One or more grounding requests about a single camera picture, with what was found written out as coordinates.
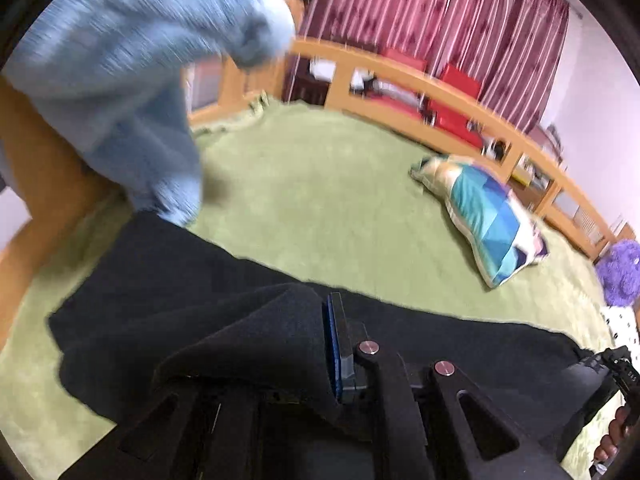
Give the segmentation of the person's right hand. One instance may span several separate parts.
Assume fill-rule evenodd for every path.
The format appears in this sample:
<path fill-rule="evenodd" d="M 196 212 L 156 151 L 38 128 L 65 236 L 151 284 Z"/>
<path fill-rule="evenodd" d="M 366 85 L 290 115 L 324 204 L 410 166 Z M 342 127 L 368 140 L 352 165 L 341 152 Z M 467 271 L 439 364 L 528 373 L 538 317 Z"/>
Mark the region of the person's right hand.
<path fill-rule="evenodd" d="M 593 452 L 595 462 L 603 463 L 617 454 L 620 444 L 630 435 L 630 426 L 626 424 L 629 414 L 630 409 L 626 406 L 616 410 L 614 418 L 608 424 L 608 432 Z"/>

